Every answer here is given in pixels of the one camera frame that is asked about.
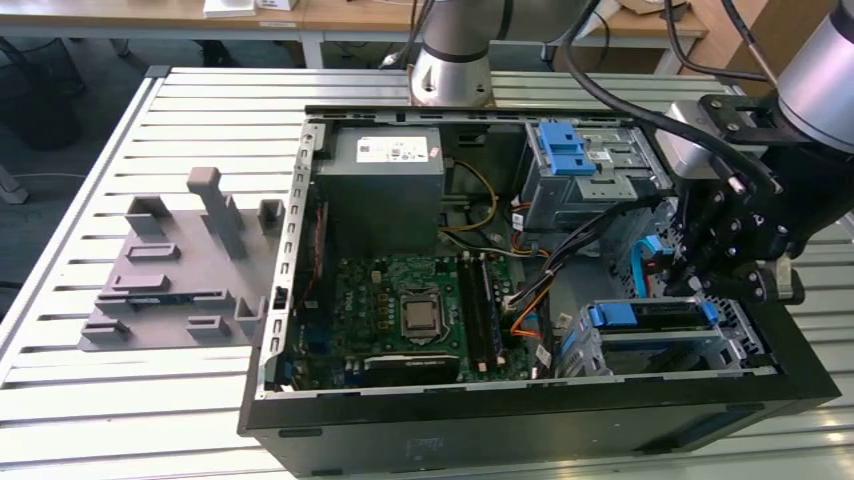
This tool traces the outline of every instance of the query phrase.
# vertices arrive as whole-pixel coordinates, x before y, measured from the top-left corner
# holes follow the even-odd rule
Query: power supply label
[[[356,163],[426,162],[426,137],[361,137]]]

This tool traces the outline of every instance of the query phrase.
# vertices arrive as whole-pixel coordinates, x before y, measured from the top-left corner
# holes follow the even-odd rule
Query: floor
[[[65,41],[77,70],[86,84],[73,98],[82,135],[69,147],[50,152],[30,150],[0,125],[0,163],[13,175],[68,173],[85,175],[124,108],[133,96],[148,65],[201,66],[198,47],[189,41],[133,40],[132,55],[121,59],[106,40]],[[225,42],[238,66],[292,66],[285,49],[272,42]],[[385,51],[398,45],[334,43],[322,47],[328,68],[376,68]],[[539,59],[537,47],[496,46],[489,52],[495,70],[548,71]],[[81,178],[31,176],[18,181],[29,191],[23,205],[0,202],[0,281],[22,282],[77,192]],[[0,288],[0,318],[14,300],[15,291]]]

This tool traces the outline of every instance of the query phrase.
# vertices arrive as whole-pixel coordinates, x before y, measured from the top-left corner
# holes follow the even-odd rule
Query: white sticker
[[[296,28],[293,22],[257,22],[261,27],[268,28]]]
[[[540,363],[545,365],[545,368],[551,366],[551,353],[548,353],[548,350],[545,350],[545,347],[541,345],[536,347],[536,358]]]
[[[426,162],[426,137],[361,137],[356,163]]]
[[[603,161],[611,161],[611,154],[608,153],[607,150],[600,150],[597,152],[587,152],[587,158],[589,160],[599,160],[600,162]]]
[[[513,213],[511,216],[512,219],[512,229],[521,231],[524,230],[524,215],[519,213]]]
[[[560,316],[557,317],[557,321],[553,322],[555,328],[557,329],[569,328],[571,321],[572,321],[572,315],[567,315],[565,313],[561,313]]]

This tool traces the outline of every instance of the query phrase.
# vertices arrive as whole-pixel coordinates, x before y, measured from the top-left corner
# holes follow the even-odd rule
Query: ram slot
[[[458,280],[460,300],[462,303],[462,326],[465,327],[465,344],[468,346],[468,361],[476,372],[487,371],[487,348],[489,337],[484,336],[481,306],[482,276],[473,265],[474,259],[468,256],[457,258],[456,272]]]
[[[488,365],[500,366],[505,363],[504,345],[501,344],[501,312],[499,303],[495,301],[495,293],[492,291],[492,278],[489,276],[488,260],[480,256],[480,277],[482,278],[482,289],[485,298],[485,333],[491,339],[492,348],[488,349]]]

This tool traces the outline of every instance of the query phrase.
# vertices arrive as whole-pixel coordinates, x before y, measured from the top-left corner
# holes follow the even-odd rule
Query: aluminum slotted table
[[[704,77],[600,76],[648,108],[724,88]],[[495,73],[501,107],[595,108],[567,75]],[[76,344],[106,280],[134,194],[169,209],[194,166],[222,172],[238,208],[286,199],[302,107],[402,105],[398,72],[172,69],[145,78],[92,173],[0,324],[0,475],[18,478],[286,478],[236,433],[249,347],[84,353]],[[854,245],[824,230],[797,259],[807,301],[789,310],[844,396],[764,421],[691,455],[425,472],[478,477],[719,479],[854,475]],[[381,476],[381,478],[404,478]]]

